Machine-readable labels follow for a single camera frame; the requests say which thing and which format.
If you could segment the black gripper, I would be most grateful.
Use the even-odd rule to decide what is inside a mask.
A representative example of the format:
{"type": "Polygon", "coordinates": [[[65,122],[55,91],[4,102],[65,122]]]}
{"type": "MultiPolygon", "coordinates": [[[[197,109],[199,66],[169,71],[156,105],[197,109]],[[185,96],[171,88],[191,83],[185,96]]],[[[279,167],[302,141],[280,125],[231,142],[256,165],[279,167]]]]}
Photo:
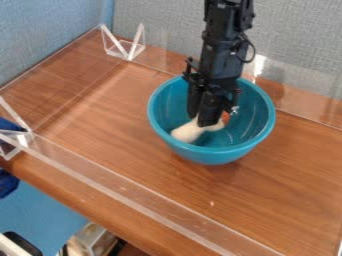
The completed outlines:
{"type": "Polygon", "coordinates": [[[216,125],[223,111],[232,113],[238,107],[238,79],[243,65],[250,63],[246,59],[250,45],[244,33],[230,40],[204,38],[200,60],[187,59],[183,72],[188,83],[187,113],[191,118],[197,114],[199,127],[216,125]]]}

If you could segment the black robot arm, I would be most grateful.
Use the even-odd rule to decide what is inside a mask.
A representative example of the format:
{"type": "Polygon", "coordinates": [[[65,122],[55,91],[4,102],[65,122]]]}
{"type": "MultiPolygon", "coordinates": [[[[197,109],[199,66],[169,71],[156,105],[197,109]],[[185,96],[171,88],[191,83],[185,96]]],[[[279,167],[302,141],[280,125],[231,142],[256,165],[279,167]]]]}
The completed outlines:
{"type": "Polygon", "coordinates": [[[187,114],[199,127],[219,123],[222,114],[238,109],[238,79],[255,48],[246,31],[255,18],[254,0],[204,0],[206,28],[200,59],[187,59],[183,79],[188,83],[187,114]]]}

